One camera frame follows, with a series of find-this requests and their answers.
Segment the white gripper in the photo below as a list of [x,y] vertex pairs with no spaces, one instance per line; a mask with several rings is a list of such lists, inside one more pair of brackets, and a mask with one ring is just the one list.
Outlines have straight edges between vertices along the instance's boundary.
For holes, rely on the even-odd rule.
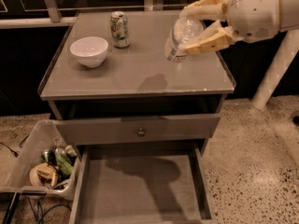
[[[279,28],[279,0],[198,0],[179,16],[214,21],[183,45],[188,55],[197,55],[227,49],[235,43],[235,32],[248,43],[273,38]],[[221,26],[225,20],[228,27]]]

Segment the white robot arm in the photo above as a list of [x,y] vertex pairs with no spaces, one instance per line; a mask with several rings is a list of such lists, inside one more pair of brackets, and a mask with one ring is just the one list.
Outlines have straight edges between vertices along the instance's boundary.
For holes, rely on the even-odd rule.
[[299,51],[299,0],[198,0],[179,16],[212,21],[203,33],[180,47],[189,55],[286,34],[252,99],[256,108],[264,108]]

